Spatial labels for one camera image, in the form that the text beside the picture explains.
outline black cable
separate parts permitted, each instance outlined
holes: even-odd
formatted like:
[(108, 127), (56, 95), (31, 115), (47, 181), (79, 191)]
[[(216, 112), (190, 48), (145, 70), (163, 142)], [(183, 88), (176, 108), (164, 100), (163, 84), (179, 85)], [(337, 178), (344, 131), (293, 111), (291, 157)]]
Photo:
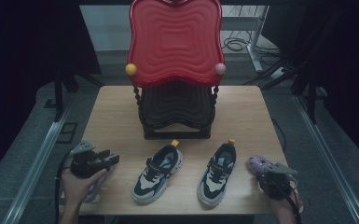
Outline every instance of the black cable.
[(257, 13), (258, 6), (255, 6), (255, 14)]
[(251, 32), (246, 31), (246, 33), (248, 33), (248, 35), (249, 35), (248, 42), (249, 42), (249, 43), (252, 43), (252, 31), (251, 31)]
[(275, 124), (275, 126), (281, 132), (281, 135), (282, 135), (282, 138), (283, 138), (283, 152), (284, 152), (286, 150), (286, 136), (284, 135), (284, 132), (283, 132), (281, 126), (279, 126), (278, 122), (273, 118), (271, 118), (271, 120), (272, 120), (272, 123)]
[(241, 51), (245, 49), (250, 42), (244, 40), (243, 38), (231, 37), (233, 32), (231, 32), (231, 35), (223, 41), (224, 46), (222, 49), (228, 48), (232, 51)]
[(274, 52), (268, 52), (268, 51), (265, 51), (265, 50), (276, 50), (276, 51), (280, 50), (278, 48), (277, 49), (269, 49), (269, 48), (263, 48), (263, 47), (259, 47), (259, 46), (256, 46), (256, 49), (258, 49), (260, 51), (267, 52), (267, 53), (274, 53)]
[(265, 58), (272, 58), (272, 57), (281, 58), (281, 56), (279, 56), (279, 55), (261, 56), (261, 57), (260, 57), (260, 62), (262, 62), (263, 64), (268, 65), (268, 66), (273, 66), (273, 65), (276, 64), (276, 63), (267, 63), (267, 62), (265, 61)]
[(271, 57), (283, 57), (283, 55), (277, 49), (261, 49), (259, 46), (256, 46), (255, 51), (258, 54), (268, 55)]
[(241, 6), (241, 7), (240, 7), (240, 13), (238, 13), (238, 16), (240, 16), (240, 15), (241, 15), (242, 8), (243, 8), (243, 6)]
[(235, 8), (236, 8), (236, 7), (233, 7), (233, 8), (229, 11), (228, 16), (229, 16), (229, 14), (231, 14), (231, 12), (232, 12)]
[(296, 194), (295, 194), (295, 200), (296, 200), (296, 204), (293, 202), (293, 200), (287, 195), (284, 193), (284, 191), (281, 189), (281, 187), (279, 187), (272, 179), (270, 179), (269, 177), (267, 177), (265, 175), (265, 177), (271, 181), (271, 183), (278, 189), (278, 191), (284, 196), (284, 198), (290, 203), (290, 206), (292, 206), (293, 208), (293, 212), (295, 213), (295, 218), (296, 218), (296, 224), (302, 224), (301, 222), (301, 216), (300, 216), (300, 213), (299, 213), (299, 208), (298, 208), (298, 201), (297, 201), (297, 197), (296, 197)]
[(258, 80), (261, 80), (261, 79), (264, 79), (264, 78), (267, 78), (267, 77), (270, 77), (271, 76), (271, 70), (276, 70), (278, 69), (281, 65), (284, 64), (284, 61), (283, 59), (280, 59), (278, 62), (276, 62), (275, 64), (273, 64), (271, 67), (269, 67), (266, 71), (264, 71), (263, 73), (260, 74), (260, 76), (258, 77), (255, 77), (249, 81), (246, 81), (244, 83), (242, 83), (243, 86), (246, 86), (246, 85), (249, 85), (249, 84), (252, 84), (254, 83), (255, 81), (258, 81)]
[(61, 175), (62, 175), (62, 170), (63, 170), (63, 166), (65, 164), (66, 159), (68, 158), (68, 156), (71, 154), (71, 150), (69, 150), (62, 158), (62, 161), (58, 167), (57, 170), (57, 174), (55, 177), (55, 197), (54, 197), (54, 209), (55, 209), (55, 223), (59, 223), (59, 219), (60, 219), (60, 211), (59, 211), (59, 206), (60, 206), (60, 182), (61, 182)]

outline black stand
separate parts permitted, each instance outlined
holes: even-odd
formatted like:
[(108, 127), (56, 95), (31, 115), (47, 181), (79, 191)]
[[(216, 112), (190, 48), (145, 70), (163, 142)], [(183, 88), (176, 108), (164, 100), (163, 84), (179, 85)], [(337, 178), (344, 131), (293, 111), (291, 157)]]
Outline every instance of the black stand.
[[(142, 96), (135, 87), (139, 119), (145, 139), (205, 139), (211, 136), (218, 87), (197, 87), (172, 81), (153, 88), (143, 88)], [(163, 132), (174, 123), (194, 131)]]
[[(99, 80), (91, 77), (89, 75), (80, 75), (81, 77), (85, 78), (90, 83), (96, 85), (97, 87), (102, 87), (104, 84)], [(72, 73), (66, 70), (58, 70), (55, 80), (54, 80), (54, 93), (55, 93), (55, 100), (56, 100), (56, 117), (54, 119), (57, 122), (63, 112), (63, 96), (62, 96), (62, 84), (69, 92), (77, 92), (79, 89), (79, 85), (75, 80), (75, 77)]]

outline human hand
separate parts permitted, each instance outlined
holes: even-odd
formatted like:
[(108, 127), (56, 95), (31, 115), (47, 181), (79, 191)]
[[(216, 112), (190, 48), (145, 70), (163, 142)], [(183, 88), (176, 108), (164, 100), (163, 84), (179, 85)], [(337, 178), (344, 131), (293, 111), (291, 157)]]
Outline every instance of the human hand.
[[(67, 166), (70, 166), (71, 161), (72, 159), (67, 161)], [(83, 179), (72, 174), (70, 168), (65, 168), (61, 175), (63, 192), (65, 194), (65, 206), (80, 206), (89, 193), (91, 185), (105, 173), (106, 169), (102, 169), (90, 178)]]
[[(303, 201), (298, 193), (291, 192), (290, 199), (295, 203), (298, 210), (303, 206)], [(296, 217), (292, 206), (286, 199), (274, 200), (269, 198), (269, 205), (272, 213), (280, 224), (296, 224)]]

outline black curtain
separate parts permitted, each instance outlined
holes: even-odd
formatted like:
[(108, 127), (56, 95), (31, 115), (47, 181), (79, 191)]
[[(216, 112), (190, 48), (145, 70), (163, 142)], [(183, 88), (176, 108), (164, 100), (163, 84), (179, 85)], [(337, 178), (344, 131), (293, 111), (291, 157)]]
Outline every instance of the black curtain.
[(359, 147), (359, 1), (346, 7), (318, 63), (324, 105)]
[(101, 74), (77, 1), (0, 1), (0, 160), (58, 74)]

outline yellow ball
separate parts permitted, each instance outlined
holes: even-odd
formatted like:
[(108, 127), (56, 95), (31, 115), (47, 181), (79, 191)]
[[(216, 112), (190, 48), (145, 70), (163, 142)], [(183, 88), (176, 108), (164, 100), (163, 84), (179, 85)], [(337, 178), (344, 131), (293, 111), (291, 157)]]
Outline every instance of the yellow ball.
[(126, 66), (126, 73), (127, 73), (127, 75), (129, 75), (129, 76), (135, 75), (135, 73), (136, 73), (136, 66), (135, 66), (135, 64), (133, 64), (133, 63), (127, 64), (127, 66)]

